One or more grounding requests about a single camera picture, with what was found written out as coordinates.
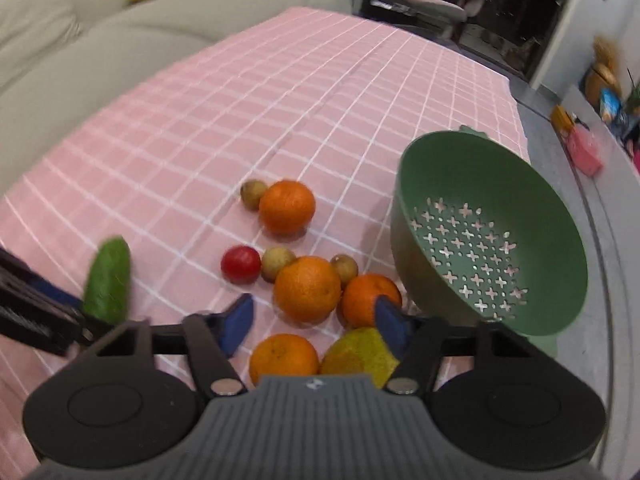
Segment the yellow green pear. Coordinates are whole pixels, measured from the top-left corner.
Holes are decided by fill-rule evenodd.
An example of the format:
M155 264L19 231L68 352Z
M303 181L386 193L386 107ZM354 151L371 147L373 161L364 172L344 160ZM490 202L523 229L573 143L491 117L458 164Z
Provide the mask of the yellow green pear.
M399 364L376 328L356 328L326 350L320 363L321 375L366 374L382 388Z

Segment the pink checkered tablecloth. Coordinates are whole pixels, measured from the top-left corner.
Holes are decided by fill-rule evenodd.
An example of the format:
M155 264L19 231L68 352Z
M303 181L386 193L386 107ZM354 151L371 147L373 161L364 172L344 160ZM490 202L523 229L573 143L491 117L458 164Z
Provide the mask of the pink checkered tablecloth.
M463 125L527 152L503 76L397 28L288 10L90 118L2 197L1 243L80 295L96 248L119 235L131 315L175 323L239 295L220 270L229 248L276 244L242 205L242 183L288 179L316 199L293 252L393 276L399 157L417 136Z

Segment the brown longan far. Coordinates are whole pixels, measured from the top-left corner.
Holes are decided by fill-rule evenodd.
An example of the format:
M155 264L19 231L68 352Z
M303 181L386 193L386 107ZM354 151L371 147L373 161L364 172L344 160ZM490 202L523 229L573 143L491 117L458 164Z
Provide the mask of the brown longan far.
M262 180L250 179L240 188L241 202L247 210L258 211L262 196L268 190L268 185Z

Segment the brown longan right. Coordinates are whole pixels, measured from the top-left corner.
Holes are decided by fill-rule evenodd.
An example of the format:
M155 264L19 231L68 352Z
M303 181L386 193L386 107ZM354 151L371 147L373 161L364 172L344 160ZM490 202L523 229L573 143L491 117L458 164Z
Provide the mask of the brown longan right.
M359 268L356 261L348 255L338 254L330 260L333 270L341 280L342 287L359 275Z

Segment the blue snack bag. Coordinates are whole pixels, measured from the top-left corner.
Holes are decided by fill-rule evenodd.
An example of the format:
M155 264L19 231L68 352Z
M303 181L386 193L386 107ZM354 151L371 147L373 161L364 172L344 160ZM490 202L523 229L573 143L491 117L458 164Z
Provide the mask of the blue snack bag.
M620 99L611 88L604 88L600 93L599 116L605 125L611 125L620 114Z

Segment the golden round vase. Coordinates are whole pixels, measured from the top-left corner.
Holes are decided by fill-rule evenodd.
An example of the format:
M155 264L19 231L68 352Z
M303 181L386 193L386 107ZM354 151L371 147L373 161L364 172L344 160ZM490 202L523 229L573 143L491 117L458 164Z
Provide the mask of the golden round vase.
M620 83L612 70L603 63L597 62L591 65L584 82L584 95L587 101L596 107L600 102L603 90L611 90L616 96L620 96Z

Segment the pink storage box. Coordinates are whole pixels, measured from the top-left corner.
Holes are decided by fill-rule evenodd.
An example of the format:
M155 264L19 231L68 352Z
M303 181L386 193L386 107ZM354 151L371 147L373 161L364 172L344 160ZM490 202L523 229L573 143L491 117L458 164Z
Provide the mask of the pink storage box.
M587 177L598 174L603 162L599 145L590 130L583 125L574 125L566 139L566 148L573 165Z

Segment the orange mandarin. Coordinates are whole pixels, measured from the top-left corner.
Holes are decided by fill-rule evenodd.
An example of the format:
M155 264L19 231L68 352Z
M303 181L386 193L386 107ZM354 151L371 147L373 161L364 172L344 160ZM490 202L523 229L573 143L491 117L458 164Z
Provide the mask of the orange mandarin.
M386 276L367 273L353 278L346 286L341 301L344 320L352 328L375 326L375 303L385 296L397 308L402 296L396 284Z
M296 323L316 324L340 303L342 282L326 259L307 256L296 259L277 275L273 300Z
M248 372L257 386L266 376L312 376L319 367L318 353L307 339L295 334L275 334L255 347Z
M308 226L316 212L314 193L303 183L281 180L273 183L259 202L264 228L277 236L291 236Z

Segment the orange box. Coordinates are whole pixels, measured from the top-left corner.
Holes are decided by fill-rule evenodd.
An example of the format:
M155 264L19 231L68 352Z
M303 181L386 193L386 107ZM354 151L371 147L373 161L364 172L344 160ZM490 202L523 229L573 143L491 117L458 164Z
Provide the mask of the orange box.
M561 105L552 108L550 122L554 131L563 139L570 135L575 125L572 116Z

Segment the green cucumber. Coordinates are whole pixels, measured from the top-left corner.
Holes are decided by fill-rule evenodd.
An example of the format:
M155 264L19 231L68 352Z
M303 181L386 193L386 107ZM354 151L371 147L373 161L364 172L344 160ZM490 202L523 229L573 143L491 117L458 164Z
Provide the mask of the green cucumber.
M131 252L122 236L104 240L94 256L85 282L82 312L118 325L128 318Z

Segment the green plastic colander bowl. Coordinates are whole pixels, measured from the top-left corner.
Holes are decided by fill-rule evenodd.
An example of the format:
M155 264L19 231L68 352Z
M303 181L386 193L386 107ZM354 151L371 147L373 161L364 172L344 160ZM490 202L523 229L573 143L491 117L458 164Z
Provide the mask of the green plastic colander bowl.
M409 299L451 324L486 320L552 336L576 320L587 295L584 244L562 198L475 131L427 133L407 146L390 249Z

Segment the brown longan middle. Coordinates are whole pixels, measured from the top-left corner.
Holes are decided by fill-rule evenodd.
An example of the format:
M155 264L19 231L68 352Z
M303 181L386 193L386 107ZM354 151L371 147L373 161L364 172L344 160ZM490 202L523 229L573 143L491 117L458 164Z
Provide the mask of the brown longan middle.
M277 246L267 249L262 255L262 278L273 283L280 271L295 260L294 252L286 247Z

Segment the red cherry tomato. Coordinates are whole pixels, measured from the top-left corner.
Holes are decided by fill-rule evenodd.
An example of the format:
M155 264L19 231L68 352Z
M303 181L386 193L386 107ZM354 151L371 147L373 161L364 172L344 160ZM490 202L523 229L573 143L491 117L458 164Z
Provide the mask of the red cherry tomato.
M220 270L234 284L250 284L262 272L262 259L253 247L239 245L229 248L220 260Z

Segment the brown longan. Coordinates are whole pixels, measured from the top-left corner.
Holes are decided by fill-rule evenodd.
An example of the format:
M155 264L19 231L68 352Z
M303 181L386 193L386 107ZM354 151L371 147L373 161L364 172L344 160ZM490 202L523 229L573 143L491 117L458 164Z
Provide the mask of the brown longan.
M356 261L348 255L338 254L330 260L333 270L341 280L342 287L359 275L359 268Z
M286 247L277 246L267 249L262 255L262 278L273 283L280 271L295 260L294 252Z
M268 185L262 180L250 179L240 188L241 202L247 210L258 211L262 196L268 190Z

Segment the beige sofa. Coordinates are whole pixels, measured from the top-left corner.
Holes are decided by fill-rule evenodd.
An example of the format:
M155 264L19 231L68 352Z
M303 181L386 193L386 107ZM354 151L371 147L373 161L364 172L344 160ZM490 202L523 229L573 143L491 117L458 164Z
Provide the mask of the beige sofa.
M352 0L1 0L1 188L159 70L292 8Z

